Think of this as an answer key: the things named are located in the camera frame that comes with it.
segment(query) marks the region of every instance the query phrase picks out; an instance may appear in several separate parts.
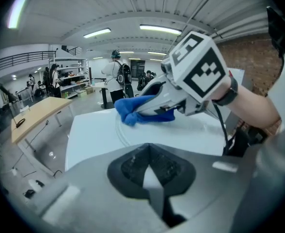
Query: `watch strap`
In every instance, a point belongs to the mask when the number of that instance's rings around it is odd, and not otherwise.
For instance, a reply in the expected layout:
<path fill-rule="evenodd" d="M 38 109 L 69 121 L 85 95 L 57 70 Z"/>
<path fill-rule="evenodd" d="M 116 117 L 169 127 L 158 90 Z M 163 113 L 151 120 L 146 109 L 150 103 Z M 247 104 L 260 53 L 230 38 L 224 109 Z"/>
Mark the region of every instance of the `watch strap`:
<path fill-rule="evenodd" d="M 230 78 L 231 78 L 230 89 L 226 92 L 226 94 L 221 99 L 213 100 L 212 101 L 213 103 L 219 106 L 224 106 L 224 105 L 230 104 L 236 98 L 236 96 L 238 95 L 238 82 L 236 81 L 234 77 L 230 76 Z"/>

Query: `blue cloth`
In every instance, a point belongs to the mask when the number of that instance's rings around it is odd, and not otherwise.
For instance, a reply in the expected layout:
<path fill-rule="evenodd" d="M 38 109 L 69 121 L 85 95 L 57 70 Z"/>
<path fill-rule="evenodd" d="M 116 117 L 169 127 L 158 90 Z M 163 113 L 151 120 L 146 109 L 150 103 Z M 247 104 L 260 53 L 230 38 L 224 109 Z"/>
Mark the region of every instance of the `blue cloth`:
<path fill-rule="evenodd" d="M 175 120 L 174 110 L 169 110 L 161 115 L 155 116 L 142 116 L 134 110 L 148 99 L 153 98 L 155 95 L 134 97 L 129 99 L 120 99 L 114 103 L 114 107 L 121 116 L 123 123 L 129 126 L 134 126 L 136 122 L 169 122 Z"/>

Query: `shelving unit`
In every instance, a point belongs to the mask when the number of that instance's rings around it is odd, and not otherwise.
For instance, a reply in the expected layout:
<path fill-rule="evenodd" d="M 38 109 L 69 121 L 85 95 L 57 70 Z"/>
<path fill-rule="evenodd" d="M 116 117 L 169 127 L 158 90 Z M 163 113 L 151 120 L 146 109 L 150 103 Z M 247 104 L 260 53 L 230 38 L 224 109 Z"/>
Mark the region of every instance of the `shelving unit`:
<path fill-rule="evenodd" d="M 71 85 L 61 85 L 61 93 L 62 93 L 62 97 L 64 97 L 63 93 L 65 92 L 68 92 L 69 95 L 66 97 L 67 99 L 69 98 L 72 98 L 76 95 L 78 95 L 78 93 L 75 91 L 74 87 L 76 86 L 81 86 L 81 85 L 91 85 L 90 84 L 90 79 L 88 77 L 88 74 L 87 74 L 87 68 L 89 67 L 86 67 L 86 66 L 83 66 L 82 65 L 82 61 L 83 60 L 86 60 L 86 59 L 83 59 L 83 58 L 77 58 L 77 57 L 54 57 L 52 59 L 49 60 L 49 64 L 51 65 L 52 63 L 57 63 L 58 65 L 67 65 L 68 67 L 58 67 L 56 70 L 57 71 L 63 71 L 63 70 L 74 70 L 74 69 L 78 69 L 77 70 L 77 75 L 75 76 L 70 76 L 70 77 L 65 77 L 65 78 L 61 78 L 60 80 L 64 81 L 64 80 L 68 80 L 68 79 L 72 79 L 72 78 L 80 78 L 82 76 L 87 76 L 86 79 L 83 79 L 83 80 L 79 80 L 78 82 L 80 83 L 77 83 L 77 84 L 71 84 Z M 78 62 L 78 65 L 79 66 L 73 66 L 71 67 L 69 64 L 68 64 L 68 61 L 70 62 L 73 62 L 73 61 L 77 61 Z"/>

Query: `metal railing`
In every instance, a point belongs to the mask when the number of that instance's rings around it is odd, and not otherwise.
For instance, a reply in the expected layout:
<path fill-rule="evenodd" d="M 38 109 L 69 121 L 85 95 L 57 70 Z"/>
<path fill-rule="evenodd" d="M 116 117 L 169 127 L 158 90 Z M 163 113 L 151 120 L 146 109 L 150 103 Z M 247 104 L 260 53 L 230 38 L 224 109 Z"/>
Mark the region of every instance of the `metal railing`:
<path fill-rule="evenodd" d="M 68 52 L 72 55 L 77 55 L 77 54 L 82 53 L 82 48 L 81 47 L 75 47 L 75 48 L 69 50 Z"/>
<path fill-rule="evenodd" d="M 53 57 L 55 57 L 55 51 L 38 51 L 16 54 L 0 59 L 0 70 L 19 65 L 21 63 L 45 60 Z"/>

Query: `brick wall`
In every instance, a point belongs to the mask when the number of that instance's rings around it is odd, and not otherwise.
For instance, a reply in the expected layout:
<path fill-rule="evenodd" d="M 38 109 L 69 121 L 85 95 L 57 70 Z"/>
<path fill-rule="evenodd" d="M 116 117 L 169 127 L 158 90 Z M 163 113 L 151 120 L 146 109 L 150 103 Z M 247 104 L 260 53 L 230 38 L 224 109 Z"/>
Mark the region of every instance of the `brick wall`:
<path fill-rule="evenodd" d="M 246 77 L 253 82 L 254 93 L 264 95 L 273 86 L 281 59 L 268 34 L 241 37 L 219 43 L 218 47 L 228 67 L 245 70 Z M 265 131 L 275 134 L 279 124 L 280 121 Z"/>

